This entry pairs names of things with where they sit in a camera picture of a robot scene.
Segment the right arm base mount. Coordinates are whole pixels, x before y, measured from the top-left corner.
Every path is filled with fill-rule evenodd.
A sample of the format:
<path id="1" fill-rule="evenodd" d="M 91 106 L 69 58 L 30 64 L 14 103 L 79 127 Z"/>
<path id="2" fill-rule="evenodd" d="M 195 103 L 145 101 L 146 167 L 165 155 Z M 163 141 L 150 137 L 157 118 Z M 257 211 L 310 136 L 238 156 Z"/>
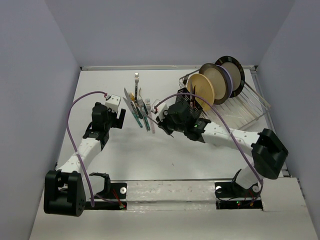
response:
<path id="1" fill-rule="evenodd" d="M 218 181 L 214 187 L 218 210 L 263 209 L 257 183 L 244 189 L 230 181 Z"/>

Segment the black handled fork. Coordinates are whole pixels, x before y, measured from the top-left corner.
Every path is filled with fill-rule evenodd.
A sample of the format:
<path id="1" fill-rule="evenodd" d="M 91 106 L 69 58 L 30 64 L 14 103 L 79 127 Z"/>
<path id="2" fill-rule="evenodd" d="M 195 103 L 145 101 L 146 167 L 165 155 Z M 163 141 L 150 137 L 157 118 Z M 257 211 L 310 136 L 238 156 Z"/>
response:
<path id="1" fill-rule="evenodd" d="M 188 83 L 188 78 L 189 78 L 189 75 L 185 75 L 182 79 L 182 83 L 183 83 L 183 86 L 186 87 L 187 86 L 187 83 Z"/>

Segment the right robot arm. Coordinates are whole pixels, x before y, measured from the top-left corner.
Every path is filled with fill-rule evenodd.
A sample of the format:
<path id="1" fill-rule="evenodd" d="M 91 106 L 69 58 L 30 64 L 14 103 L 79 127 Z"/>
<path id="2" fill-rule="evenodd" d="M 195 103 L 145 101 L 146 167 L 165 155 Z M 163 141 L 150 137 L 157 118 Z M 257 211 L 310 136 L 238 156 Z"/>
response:
<path id="1" fill-rule="evenodd" d="M 230 183 L 230 190 L 235 196 L 242 196 L 260 180 L 279 177 L 288 150 L 271 129 L 248 132 L 226 128 L 199 117 L 187 103 L 167 106 L 163 102 L 155 107 L 155 111 L 158 127 L 168 135 L 180 132 L 191 141 L 228 147 L 239 150 L 244 157 L 252 157 L 253 161 L 240 169 Z"/>

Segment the black handled knife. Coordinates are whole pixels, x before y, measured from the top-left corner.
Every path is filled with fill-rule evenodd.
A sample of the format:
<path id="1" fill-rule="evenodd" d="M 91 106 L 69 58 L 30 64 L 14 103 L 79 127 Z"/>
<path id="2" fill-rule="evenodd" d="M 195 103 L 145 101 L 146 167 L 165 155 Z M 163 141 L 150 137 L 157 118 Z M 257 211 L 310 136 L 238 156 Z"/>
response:
<path id="1" fill-rule="evenodd" d="M 196 107 L 197 107 L 197 105 L 198 105 L 198 103 L 197 103 L 197 98 L 195 97 L 195 95 L 196 95 L 196 87 L 194 87 L 194 101 L 190 101 L 190 105 L 191 105 L 191 107 L 193 108 L 193 109 L 195 109 Z"/>

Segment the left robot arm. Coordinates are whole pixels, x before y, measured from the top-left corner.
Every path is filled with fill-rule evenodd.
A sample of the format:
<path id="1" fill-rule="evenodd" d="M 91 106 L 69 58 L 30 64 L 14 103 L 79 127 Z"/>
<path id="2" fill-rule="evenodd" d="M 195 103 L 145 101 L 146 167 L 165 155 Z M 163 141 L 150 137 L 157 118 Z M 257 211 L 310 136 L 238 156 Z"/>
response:
<path id="1" fill-rule="evenodd" d="M 95 195 L 104 198 L 110 194 L 110 176 L 88 173 L 87 169 L 106 146 L 110 129 L 123 127 L 126 111 L 119 108 L 120 103 L 121 97 L 116 95 L 105 103 L 96 102 L 74 154 L 60 168 L 47 172 L 43 200 L 46 214 L 79 217 L 87 202 L 95 204 Z"/>

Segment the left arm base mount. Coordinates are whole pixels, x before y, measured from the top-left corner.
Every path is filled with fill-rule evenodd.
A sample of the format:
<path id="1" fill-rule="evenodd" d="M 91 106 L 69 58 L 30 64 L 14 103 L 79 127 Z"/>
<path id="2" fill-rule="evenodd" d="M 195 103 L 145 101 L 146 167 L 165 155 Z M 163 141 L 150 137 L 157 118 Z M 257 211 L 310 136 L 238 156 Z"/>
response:
<path id="1" fill-rule="evenodd" d="M 94 197 L 95 205 L 91 206 L 88 201 L 85 210 L 122 211 L 127 209 L 126 182 L 112 182 L 108 193 L 98 193 Z"/>

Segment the pink handled knife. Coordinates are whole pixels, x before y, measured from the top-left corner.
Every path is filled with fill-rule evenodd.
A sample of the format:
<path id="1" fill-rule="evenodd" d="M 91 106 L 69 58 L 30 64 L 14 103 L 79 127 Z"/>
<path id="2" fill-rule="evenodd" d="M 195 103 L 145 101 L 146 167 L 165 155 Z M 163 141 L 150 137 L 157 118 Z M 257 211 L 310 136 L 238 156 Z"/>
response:
<path id="1" fill-rule="evenodd" d="M 190 93 L 192 94 L 190 101 L 193 102 L 195 100 L 195 97 L 193 96 L 195 94 L 195 86 L 192 82 L 190 82 Z"/>

